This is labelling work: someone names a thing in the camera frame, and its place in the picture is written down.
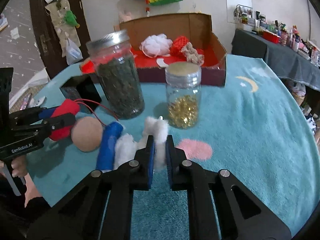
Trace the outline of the person's left hand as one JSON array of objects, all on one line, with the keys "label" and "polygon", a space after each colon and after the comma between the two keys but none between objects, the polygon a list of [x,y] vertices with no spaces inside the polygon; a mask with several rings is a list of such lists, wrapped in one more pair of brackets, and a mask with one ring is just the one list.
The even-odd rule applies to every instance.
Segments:
[{"label": "person's left hand", "polygon": [[19,156],[16,159],[12,160],[12,176],[13,177],[25,177],[28,174],[27,171],[27,158],[25,155]]}]

